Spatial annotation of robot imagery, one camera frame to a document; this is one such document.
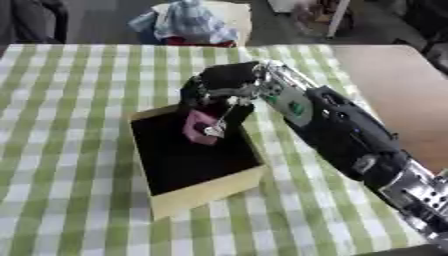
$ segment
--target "box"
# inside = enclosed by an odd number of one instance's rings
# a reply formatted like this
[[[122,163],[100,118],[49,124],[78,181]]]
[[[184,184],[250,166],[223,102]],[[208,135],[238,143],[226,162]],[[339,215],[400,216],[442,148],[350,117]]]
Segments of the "box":
[[[215,146],[195,144],[182,133],[185,119],[176,109],[142,111],[130,120],[153,220],[256,187],[268,170],[244,128]]]

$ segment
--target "wooden table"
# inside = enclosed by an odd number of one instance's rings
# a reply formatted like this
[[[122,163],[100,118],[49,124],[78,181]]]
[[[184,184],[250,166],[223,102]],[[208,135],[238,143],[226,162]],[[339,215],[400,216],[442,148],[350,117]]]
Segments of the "wooden table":
[[[333,46],[343,68],[402,146],[448,168],[448,80],[408,46]]]

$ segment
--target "robotic arm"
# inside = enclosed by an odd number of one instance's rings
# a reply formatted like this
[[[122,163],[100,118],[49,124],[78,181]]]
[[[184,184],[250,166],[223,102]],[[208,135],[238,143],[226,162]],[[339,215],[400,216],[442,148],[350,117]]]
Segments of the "robotic arm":
[[[220,108],[205,136],[224,138],[262,98],[286,124],[346,177],[362,182],[429,242],[448,251],[448,172],[422,167],[387,129],[327,86],[278,61],[209,67],[181,90],[182,112]]]

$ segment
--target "pink cube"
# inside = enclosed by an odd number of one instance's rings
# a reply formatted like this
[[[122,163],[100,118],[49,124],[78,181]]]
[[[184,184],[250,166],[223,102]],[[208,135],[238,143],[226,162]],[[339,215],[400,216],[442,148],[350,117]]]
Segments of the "pink cube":
[[[191,110],[190,114],[188,114],[187,121],[185,122],[183,129],[185,136],[187,136],[190,141],[195,143],[214,145],[217,142],[218,138],[216,138],[215,136],[203,135],[200,132],[196,131],[194,129],[194,125],[198,122],[211,126],[217,122],[217,119],[200,111]]]

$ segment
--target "tablecloth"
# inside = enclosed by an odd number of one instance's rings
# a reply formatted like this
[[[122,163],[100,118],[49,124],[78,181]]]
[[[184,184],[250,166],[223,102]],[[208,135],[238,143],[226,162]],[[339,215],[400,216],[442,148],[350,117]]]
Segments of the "tablecloth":
[[[206,66],[266,58],[369,109],[326,45],[10,46],[0,61],[0,254],[351,255],[423,243],[261,100],[244,124],[272,168],[260,186],[150,221],[127,117],[177,103]]]

